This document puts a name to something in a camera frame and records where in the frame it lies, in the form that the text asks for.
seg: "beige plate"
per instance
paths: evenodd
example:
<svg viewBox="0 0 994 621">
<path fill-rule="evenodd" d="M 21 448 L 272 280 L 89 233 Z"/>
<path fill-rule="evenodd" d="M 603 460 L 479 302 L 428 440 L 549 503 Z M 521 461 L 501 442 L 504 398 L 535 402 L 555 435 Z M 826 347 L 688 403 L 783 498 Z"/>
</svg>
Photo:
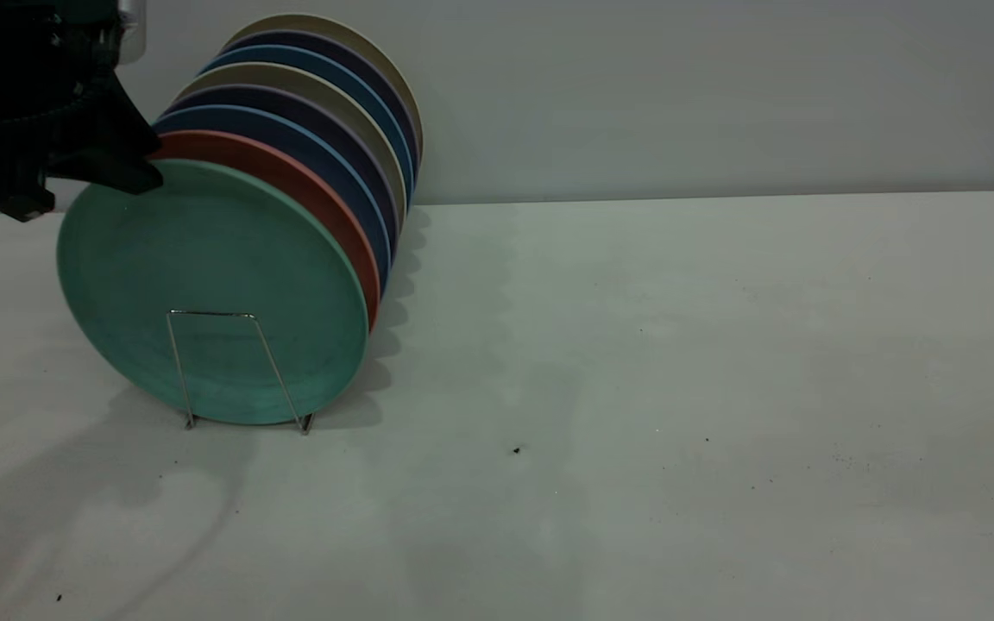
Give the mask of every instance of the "beige plate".
<svg viewBox="0 0 994 621">
<path fill-rule="evenodd" d="M 372 66 L 382 72 L 382 75 L 386 76 L 386 79 L 389 79 L 390 85 L 401 95 L 401 101 L 406 104 L 406 109 L 409 110 L 413 129 L 417 131 L 419 153 L 421 156 L 425 154 L 425 130 L 421 127 L 421 113 L 419 113 L 419 108 L 417 107 L 417 99 L 413 98 L 413 91 L 410 90 L 409 84 L 406 82 L 404 76 L 401 75 L 401 72 L 398 71 L 398 67 L 394 65 L 393 60 L 390 60 L 389 56 L 386 56 L 386 53 L 383 53 L 370 39 L 351 30 L 351 28 L 346 27 L 346 25 L 340 22 L 328 19 L 328 17 L 286 13 L 286 15 L 281 16 L 263 17 L 260 21 L 249 24 L 243 30 L 237 32 L 236 35 L 233 35 L 233 38 L 229 39 L 228 43 L 225 43 L 225 46 L 227 47 L 238 39 L 245 38 L 245 36 L 255 35 L 257 32 L 268 30 L 299 30 L 311 33 L 311 35 L 327 36 L 327 38 L 342 43 L 344 46 L 351 47 L 352 50 L 358 52 L 364 59 L 367 59 Z"/>
<path fill-rule="evenodd" d="M 390 180 L 390 193 L 393 194 L 394 211 L 398 213 L 398 233 L 401 224 L 406 220 L 406 176 L 401 171 L 397 154 L 394 154 L 386 134 L 370 114 L 350 95 L 340 91 L 317 75 L 297 70 L 289 66 L 279 66 L 274 63 L 235 63 L 231 66 L 219 66 L 198 75 L 174 99 L 202 91 L 210 86 L 228 84 L 255 84 L 280 88 L 292 95 L 297 95 L 324 107 L 329 114 L 339 119 L 349 129 L 355 131 L 360 141 L 367 145 L 374 161 L 386 172 Z"/>
</svg>

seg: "table surface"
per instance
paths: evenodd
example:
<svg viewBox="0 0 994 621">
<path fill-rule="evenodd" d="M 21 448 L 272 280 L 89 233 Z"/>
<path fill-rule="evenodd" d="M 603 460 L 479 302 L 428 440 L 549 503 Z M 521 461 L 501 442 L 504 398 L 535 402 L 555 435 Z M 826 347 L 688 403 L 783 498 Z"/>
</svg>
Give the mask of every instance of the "table surface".
<svg viewBox="0 0 994 621">
<path fill-rule="evenodd" d="M 417 208 L 310 436 L 0 217 L 0 618 L 994 618 L 994 192 Z"/>
</svg>

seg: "metal wire stand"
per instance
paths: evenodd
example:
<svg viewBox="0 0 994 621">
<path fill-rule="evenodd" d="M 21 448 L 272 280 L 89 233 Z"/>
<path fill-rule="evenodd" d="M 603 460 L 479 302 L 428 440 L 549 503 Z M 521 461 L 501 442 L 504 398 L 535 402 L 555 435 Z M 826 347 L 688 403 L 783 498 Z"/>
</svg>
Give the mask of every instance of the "metal wire stand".
<svg viewBox="0 0 994 621">
<path fill-rule="evenodd" d="M 186 390 L 186 374 L 182 371 L 182 360 L 179 358 L 179 342 L 174 337 L 174 327 L 171 325 L 171 317 L 176 315 L 197 315 L 205 317 L 235 317 L 238 319 L 249 319 L 255 326 L 255 331 L 260 335 L 260 342 L 263 343 L 263 350 L 267 353 L 267 360 L 271 361 L 271 369 L 275 371 L 275 378 L 279 381 L 279 387 L 283 389 L 283 396 L 286 397 L 286 405 L 291 409 L 293 423 L 297 424 L 297 429 L 302 436 L 308 436 L 312 427 L 312 417 L 315 413 L 306 414 L 300 417 L 296 409 L 293 409 L 293 401 L 289 397 L 289 389 L 283 380 L 283 374 L 279 373 L 279 365 L 275 362 L 275 354 L 271 351 L 271 343 L 267 342 L 267 337 L 263 334 L 263 327 L 260 326 L 260 319 L 251 313 L 212 313 L 207 310 L 169 310 L 167 311 L 167 333 L 171 336 L 171 351 L 174 353 L 174 368 L 179 371 L 179 384 L 182 385 L 182 398 L 186 401 L 186 428 L 194 429 L 194 424 L 198 417 L 194 414 L 193 405 L 190 404 L 190 392 Z"/>
</svg>

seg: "stack of plates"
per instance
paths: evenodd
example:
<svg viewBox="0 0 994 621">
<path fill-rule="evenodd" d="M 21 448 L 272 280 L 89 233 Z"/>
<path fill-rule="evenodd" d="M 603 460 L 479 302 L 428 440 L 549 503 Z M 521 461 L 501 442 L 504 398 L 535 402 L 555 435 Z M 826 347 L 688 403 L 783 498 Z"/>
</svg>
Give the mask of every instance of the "stack of plates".
<svg viewBox="0 0 994 621">
<path fill-rule="evenodd" d="M 198 416 L 291 420 L 274 367 L 299 413 L 324 408 L 362 363 L 417 184 L 409 86 L 351 28 L 272 16 L 154 128 L 163 187 L 92 185 L 60 229 L 79 326 L 134 384 Z M 256 317 L 275 365 L 256 323 L 228 314 Z"/>
</svg>

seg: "red plate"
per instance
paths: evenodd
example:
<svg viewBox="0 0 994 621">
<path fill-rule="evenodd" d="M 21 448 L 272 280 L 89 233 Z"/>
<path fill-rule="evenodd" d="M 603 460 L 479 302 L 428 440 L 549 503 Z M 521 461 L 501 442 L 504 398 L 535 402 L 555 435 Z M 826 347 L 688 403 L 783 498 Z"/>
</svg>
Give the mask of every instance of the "red plate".
<svg viewBox="0 0 994 621">
<path fill-rule="evenodd" d="M 335 190 L 306 166 L 263 142 L 222 131 L 189 129 L 161 134 L 163 146 L 150 159 L 196 159 L 251 174 L 289 194 L 336 237 L 355 268 L 367 300 L 370 329 L 378 315 L 378 265 L 367 236 Z"/>
</svg>

